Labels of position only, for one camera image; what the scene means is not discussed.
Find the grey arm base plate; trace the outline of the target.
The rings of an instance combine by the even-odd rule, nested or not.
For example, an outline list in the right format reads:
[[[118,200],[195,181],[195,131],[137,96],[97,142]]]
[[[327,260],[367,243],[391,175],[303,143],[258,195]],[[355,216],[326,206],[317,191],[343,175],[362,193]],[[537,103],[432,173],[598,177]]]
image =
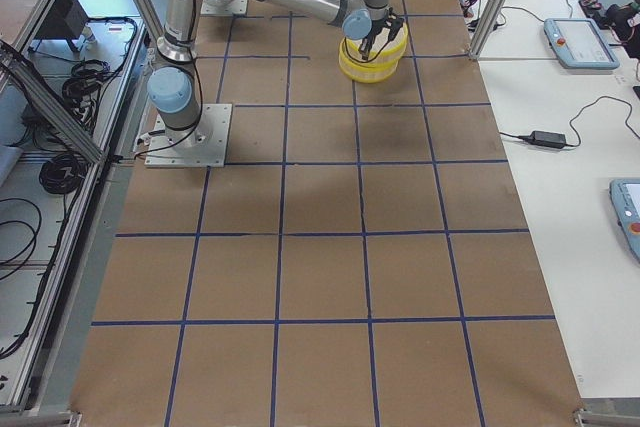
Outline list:
[[[165,127],[159,114],[155,129],[163,133],[153,136],[144,164],[149,168],[223,167],[232,117],[231,104],[205,104],[199,125],[188,133]]]
[[[242,16],[246,14],[248,0],[203,0],[200,12],[208,16]]]

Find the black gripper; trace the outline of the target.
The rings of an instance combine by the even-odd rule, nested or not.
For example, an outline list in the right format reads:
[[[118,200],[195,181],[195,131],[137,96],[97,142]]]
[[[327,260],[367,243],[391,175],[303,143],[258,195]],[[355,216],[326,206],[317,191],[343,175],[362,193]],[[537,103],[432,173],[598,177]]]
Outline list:
[[[379,37],[383,38],[383,44],[386,45],[395,40],[399,32],[404,26],[404,18],[398,16],[392,7],[386,10],[384,16],[372,23],[372,28],[367,36],[361,40],[358,52],[363,61],[368,61],[372,47]]]

